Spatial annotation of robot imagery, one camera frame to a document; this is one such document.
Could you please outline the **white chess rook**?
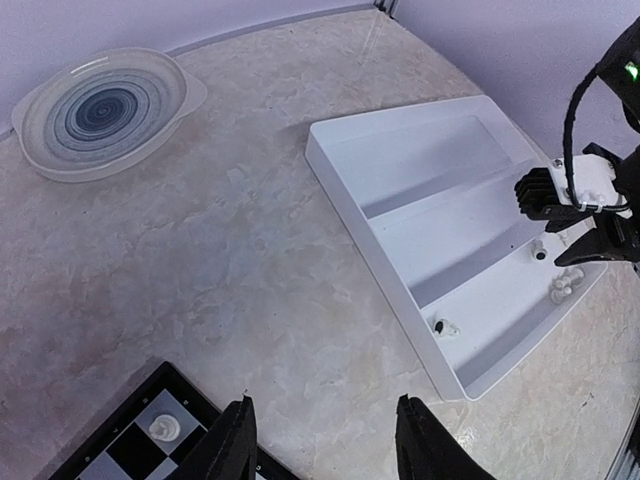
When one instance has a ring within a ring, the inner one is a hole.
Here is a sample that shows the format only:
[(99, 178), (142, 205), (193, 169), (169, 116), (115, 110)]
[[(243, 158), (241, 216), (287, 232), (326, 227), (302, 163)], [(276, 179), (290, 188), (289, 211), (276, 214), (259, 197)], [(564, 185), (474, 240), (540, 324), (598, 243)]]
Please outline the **white chess rook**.
[(150, 437), (158, 442), (171, 443), (181, 434), (181, 425), (170, 414), (158, 415), (148, 427)]

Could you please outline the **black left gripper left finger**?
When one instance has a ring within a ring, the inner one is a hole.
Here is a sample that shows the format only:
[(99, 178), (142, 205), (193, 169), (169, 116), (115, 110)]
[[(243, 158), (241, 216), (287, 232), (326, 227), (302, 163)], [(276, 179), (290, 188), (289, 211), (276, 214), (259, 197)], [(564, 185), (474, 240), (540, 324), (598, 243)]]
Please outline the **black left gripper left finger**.
[(255, 479), (257, 426), (252, 398), (231, 402), (174, 471), (175, 479)]

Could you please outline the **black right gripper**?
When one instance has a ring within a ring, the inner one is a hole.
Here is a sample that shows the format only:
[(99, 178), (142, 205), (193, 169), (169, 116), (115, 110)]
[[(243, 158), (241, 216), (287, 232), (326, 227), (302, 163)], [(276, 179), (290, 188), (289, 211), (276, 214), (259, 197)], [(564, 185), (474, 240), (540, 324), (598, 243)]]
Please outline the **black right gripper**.
[(639, 151), (619, 160), (606, 154), (616, 178), (612, 186), (626, 202), (620, 206), (582, 205), (576, 196), (573, 167), (573, 128), (580, 101), (595, 79), (618, 97), (629, 126), (639, 130), (639, 22), (634, 21), (613, 42), (603, 58), (575, 88), (564, 119), (562, 152), (569, 198), (576, 209), (592, 214), (596, 228), (555, 260), (558, 266), (589, 261), (639, 261)]

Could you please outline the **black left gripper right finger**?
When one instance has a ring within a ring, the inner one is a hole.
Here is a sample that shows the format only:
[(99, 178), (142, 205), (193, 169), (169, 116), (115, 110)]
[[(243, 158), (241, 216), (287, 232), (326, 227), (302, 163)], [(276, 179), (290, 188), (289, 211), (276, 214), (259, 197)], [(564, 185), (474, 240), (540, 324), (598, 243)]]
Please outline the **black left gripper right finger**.
[(420, 398), (401, 396), (396, 416), (400, 479), (495, 479), (465, 452)]

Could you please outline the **white plastic tray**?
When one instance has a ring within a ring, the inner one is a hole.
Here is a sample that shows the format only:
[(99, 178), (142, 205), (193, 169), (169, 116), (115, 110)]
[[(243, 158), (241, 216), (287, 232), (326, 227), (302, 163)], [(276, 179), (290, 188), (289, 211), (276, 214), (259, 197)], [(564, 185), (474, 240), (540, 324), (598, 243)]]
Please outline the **white plastic tray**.
[[(587, 228), (550, 234), (519, 212), (515, 184), (541, 159), (487, 96), (315, 122), (305, 157), (446, 401), (484, 396), (606, 271), (578, 266), (584, 283), (551, 301), (575, 268), (555, 260)], [(460, 334), (436, 337), (437, 318)]]

